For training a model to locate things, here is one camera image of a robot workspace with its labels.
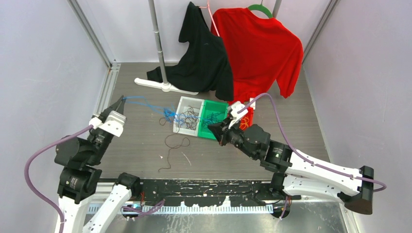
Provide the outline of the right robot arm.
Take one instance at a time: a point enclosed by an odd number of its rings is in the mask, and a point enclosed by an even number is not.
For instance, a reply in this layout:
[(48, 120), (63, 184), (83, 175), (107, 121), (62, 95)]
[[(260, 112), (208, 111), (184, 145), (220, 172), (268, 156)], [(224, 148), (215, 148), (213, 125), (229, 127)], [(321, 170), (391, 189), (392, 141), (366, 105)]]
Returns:
[(373, 212), (374, 170), (369, 166), (348, 168), (316, 159), (271, 139), (257, 124), (242, 130), (229, 126), (231, 119), (208, 125), (221, 146), (230, 143), (260, 166), (273, 173), (270, 193), (285, 196), (311, 196), (342, 203), (352, 212)]

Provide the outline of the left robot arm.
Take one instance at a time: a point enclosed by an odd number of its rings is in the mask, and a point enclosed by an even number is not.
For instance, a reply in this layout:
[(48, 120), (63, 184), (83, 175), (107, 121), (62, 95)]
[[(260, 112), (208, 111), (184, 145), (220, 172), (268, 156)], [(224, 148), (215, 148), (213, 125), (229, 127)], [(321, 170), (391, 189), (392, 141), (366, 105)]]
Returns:
[(96, 169), (114, 137), (120, 137), (126, 123), (125, 98), (99, 114), (94, 114), (89, 126), (62, 138), (56, 145), (55, 163), (63, 166), (57, 193), (61, 210), (55, 232), (104, 233), (128, 200), (141, 197), (140, 178), (129, 173), (118, 176), (109, 197), (94, 216), (85, 222), (102, 170)]

